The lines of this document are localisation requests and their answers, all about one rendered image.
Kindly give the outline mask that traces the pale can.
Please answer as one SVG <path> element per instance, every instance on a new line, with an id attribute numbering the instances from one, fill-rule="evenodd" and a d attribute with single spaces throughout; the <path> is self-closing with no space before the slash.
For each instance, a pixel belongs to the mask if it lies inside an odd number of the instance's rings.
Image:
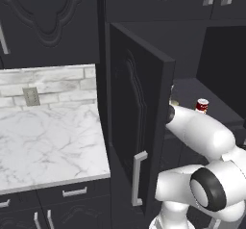
<path id="1" fill-rule="evenodd" d="M 170 93 L 170 98 L 169 98 L 169 103 L 174 106 L 179 106 L 179 99 L 178 99 L 178 93 L 175 89 L 175 86 L 171 87 L 171 93 Z"/>

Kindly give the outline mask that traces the dark tall cabinet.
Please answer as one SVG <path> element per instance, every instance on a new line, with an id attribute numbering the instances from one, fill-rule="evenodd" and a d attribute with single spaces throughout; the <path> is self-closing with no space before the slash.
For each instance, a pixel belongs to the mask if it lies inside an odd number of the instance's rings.
<path id="1" fill-rule="evenodd" d="M 131 189 L 124 168 L 112 146 L 111 140 L 111 38 L 109 23 L 106 26 L 106 66 L 107 66 L 107 110 L 109 162 L 111 168 L 111 224 L 112 229 L 147 229 L 148 222 L 156 215 L 160 203 L 154 199 L 150 214 L 145 216 L 141 209 L 130 202 Z M 161 22 L 119 23 L 138 37 L 149 42 L 175 61 L 172 86 L 178 93 L 178 99 L 190 106 L 198 93 L 210 91 L 195 77 L 202 50 L 203 32 L 194 32 L 190 28 Z M 206 158 L 188 149 L 173 134 L 165 129 L 161 150 L 159 172 L 171 167 L 196 164 L 203 165 Z"/>

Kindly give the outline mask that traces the dark open cabinet door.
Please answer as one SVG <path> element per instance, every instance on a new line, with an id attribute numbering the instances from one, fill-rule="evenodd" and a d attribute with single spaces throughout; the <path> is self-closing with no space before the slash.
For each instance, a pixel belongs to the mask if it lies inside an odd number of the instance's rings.
<path id="1" fill-rule="evenodd" d="M 246 26 L 207 28 L 196 77 L 246 119 Z"/>
<path id="2" fill-rule="evenodd" d="M 119 23 L 110 26 L 111 140 L 131 189 L 134 156 L 142 151 L 137 206 L 145 216 L 155 199 L 175 61 Z"/>

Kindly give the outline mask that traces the red and white can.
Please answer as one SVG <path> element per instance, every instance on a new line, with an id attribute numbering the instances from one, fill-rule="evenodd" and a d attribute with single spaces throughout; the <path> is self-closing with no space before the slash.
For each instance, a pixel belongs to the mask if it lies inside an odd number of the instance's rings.
<path id="1" fill-rule="evenodd" d="M 196 103 L 195 110 L 199 113 L 205 114 L 208 111 L 209 101 L 205 98 L 199 98 Z"/>

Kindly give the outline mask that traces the grey wall outlet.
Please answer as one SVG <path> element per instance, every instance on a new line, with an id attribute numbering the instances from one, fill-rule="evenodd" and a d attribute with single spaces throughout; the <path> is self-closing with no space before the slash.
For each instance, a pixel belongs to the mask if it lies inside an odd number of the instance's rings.
<path id="1" fill-rule="evenodd" d="M 23 88 L 23 95 L 28 107 L 39 106 L 39 95 L 36 88 Z"/>

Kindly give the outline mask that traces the dark lower cabinet door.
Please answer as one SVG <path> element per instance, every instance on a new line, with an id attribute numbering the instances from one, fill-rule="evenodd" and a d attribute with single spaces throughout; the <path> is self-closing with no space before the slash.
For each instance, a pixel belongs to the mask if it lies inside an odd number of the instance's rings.
<path id="1" fill-rule="evenodd" d="M 42 210 L 47 223 L 47 210 L 51 210 L 55 229 L 111 229 L 111 198 L 108 195 L 46 205 Z"/>
<path id="2" fill-rule="evenodd" d="M 38 221 L 41 229 L 48 229 L 43 212 L 40 208 L 1 213 L 0 229 L 37 229 L 34 222 L 35 212 L 38 212 Z"/>

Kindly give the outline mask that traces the dark drawer front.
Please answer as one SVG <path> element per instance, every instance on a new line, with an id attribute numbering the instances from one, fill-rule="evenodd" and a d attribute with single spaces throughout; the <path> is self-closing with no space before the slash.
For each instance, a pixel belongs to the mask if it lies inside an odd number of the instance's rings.
<path id="1" fill-rule="evenodd" d="M 87 187 L 87 193 L 62 197 L 62 191 L 75 191 Z M 110 193 L 110 179 L 87 181 L 82 183 L 67 184 L 63 186 L 50 187 L 37 190 L 37 196 L 42 206 L 84 200 L 88 198 L 108 195 Z"/>
<path id="2" fill-rule="evenodd" d="M 37 193 L 35 191 L 23 191 L 0 195 L 0 202 L 6 202 L 8 199 L 11 200 L 10 206 L 7 208 L 0 208 L 0 213 L 26 210 L 39 206 Z"/>

